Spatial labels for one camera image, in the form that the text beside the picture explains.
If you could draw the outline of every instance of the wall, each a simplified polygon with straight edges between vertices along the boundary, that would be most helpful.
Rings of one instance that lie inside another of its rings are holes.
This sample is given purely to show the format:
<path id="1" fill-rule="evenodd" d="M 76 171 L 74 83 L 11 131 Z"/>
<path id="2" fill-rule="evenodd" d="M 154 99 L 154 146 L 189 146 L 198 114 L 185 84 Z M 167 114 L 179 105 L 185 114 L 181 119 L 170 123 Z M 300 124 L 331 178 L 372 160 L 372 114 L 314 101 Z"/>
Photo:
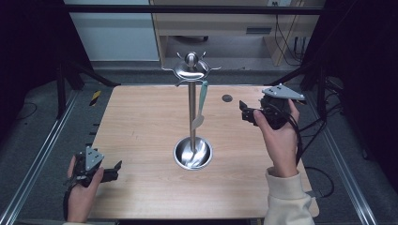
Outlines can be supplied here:
<path id="1" fill-rule="evenodd" d="M 64 0 L 65 4 L 148 5 L 147 0 Z M 70 13 L 90 61 L 159 61 L 150 14 Z"/>

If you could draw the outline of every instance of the hand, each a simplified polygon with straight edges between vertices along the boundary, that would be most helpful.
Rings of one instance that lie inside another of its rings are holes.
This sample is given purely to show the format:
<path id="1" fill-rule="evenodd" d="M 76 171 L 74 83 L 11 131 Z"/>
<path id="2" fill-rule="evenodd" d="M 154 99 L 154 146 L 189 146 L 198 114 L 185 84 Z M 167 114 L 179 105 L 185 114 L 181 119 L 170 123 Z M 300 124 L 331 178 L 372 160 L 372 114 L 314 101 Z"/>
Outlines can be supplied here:
<path id="1" fill-rule="evenodd" d="M 288 100 L 291 115 L 299 122 L 299 111 L 291 99 Z M 297 134 L 289 123 L 273 130 L 266 117 L 258 110 L 254 111 L 254 119 L 263 133 L 269 157 L 273 161 L 275 175 L 290 177 L 298 174 L 296 167 Z"/>
<path id="2" fill-rule="evenodd" d="M 76 157 L 73 156 L 68 168 L 68 177 L 72 176 Z M 96 197 L 97 189 L 103 176 L 103 168 L 99 168 L 93 176 L 89 187 L 76 185 L 69 196 L 68 222 L 85 223 Z"/>

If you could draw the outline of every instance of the wooden tabletop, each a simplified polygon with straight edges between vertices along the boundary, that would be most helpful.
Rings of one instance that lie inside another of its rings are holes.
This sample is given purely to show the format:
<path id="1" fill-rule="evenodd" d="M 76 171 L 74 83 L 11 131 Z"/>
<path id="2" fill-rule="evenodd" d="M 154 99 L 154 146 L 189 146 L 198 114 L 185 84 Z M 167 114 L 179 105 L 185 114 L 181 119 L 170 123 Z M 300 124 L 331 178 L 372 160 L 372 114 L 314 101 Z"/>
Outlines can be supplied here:
<path id="1" fill-rule="evenodd" d="M 196 134 L 213 147 L 202 170 L 187 171 L 173 156 L 190 135 L 188 86 L 118 86 L 93 146 L 102 166 L 123 160 L 117 181 L 101 184 L 91 218 L 263 218 L 268 210 L 266 168 L 272 166 L 261 131 L 241 120 L 243 100 L 259 108 L 264 86 L 208 87 L 205 121 Z M 232 96 L 224 102 L 223 95 Z M 298 165 L 305 190 L 311 190 Z M 319 213 L 313 200 L 311 212 Z"/>

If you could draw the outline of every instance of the stainless steel base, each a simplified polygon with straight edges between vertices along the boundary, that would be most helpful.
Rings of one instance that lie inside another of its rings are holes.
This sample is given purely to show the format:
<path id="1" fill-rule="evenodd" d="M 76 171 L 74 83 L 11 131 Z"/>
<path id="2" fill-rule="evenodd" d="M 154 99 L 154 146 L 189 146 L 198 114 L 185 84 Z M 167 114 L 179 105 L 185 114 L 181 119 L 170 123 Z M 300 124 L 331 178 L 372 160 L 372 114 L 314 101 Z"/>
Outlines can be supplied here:
<path id="1" fill-rule="evenodd" d="M 174 149 L 176 164 L 180 167 L 196 171 L 208 165 L 213 158 L 213 148 L 210 143 L 201 137 L 195 138 L 195 150 L 191 150 L 191 137 L 180 140 Z"/>

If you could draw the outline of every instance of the metal pole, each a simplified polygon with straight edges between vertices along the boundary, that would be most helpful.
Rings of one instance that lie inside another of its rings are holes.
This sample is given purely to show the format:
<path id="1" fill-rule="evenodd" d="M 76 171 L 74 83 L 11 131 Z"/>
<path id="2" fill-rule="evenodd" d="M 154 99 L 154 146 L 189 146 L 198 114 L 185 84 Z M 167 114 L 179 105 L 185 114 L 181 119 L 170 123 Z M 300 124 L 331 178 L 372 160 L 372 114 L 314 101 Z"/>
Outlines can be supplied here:
<path id="1" fill-rule="evenodd" d="M 196 153 L 196 129 L 192 129 L 192 121 L 195 119 L 196 112 L 196 82 L 188 82 L 188 99 L 190 104 L 190 135 L 191 135 L 191 150 Z"/>

